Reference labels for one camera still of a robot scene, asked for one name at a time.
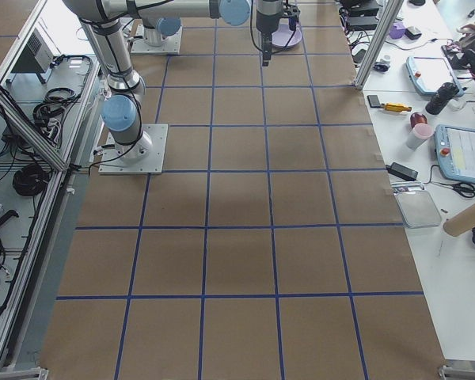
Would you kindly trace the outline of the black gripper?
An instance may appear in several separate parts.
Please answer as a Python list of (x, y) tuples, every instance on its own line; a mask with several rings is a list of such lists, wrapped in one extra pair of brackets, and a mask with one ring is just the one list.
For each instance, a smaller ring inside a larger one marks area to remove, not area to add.
[(281, 19), (293, 19), (289, 22), (291, 29), (296, 26), (301, 12), (295, 4), (281, 0), (256, 1), (256, 29), (260, 34), (263, 67), (267, 67), (272, 59), (272, 34), (278, 30)]

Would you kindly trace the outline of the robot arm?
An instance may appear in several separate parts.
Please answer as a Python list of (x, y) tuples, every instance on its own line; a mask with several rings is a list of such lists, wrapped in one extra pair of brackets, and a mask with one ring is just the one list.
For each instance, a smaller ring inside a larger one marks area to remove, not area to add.
[(147, 45), (159, 48), (181, 28), (179, 17), (157, 17), (142, 19), (142, 32), (135, 36)]
[(120, 20), (140, 20), (144, 40), (159, 43), (175, 35), (183, 17), (223, 19), (228, 25), (252, 22), (260, 34), (256, 49), (267, 66), (273, 54), (273, 35), (282, 19), (297, 28), (300, 11), (288, 1), (67, 1), (66, 7), (82, 25), (101, 65), (107, 70), (112, 91), (104, 102), (101, 118), (114, 143), (110, 158), (100, 168), (106, 173), (160, 173), (167, 126), (145, 124), (141, 100), (145, 83), (134, 69)]

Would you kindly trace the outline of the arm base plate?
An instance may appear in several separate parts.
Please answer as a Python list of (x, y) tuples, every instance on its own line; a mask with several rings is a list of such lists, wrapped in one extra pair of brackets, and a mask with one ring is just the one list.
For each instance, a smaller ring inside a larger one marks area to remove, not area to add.
[(103, 175), (161, 174), (168, 135), (166, 123), (147, 123), (142, 126), (142, 138), (128, 151), (128, 147), (116, 145), (111, 132), (106, 143), (114, 145), (104, 150), (103, 164), (98, 172)]
[(139, 25), (131, 45), (132, 55), (179, 55), (183, 28), (172, 36), (163, 36), (153, 28)]

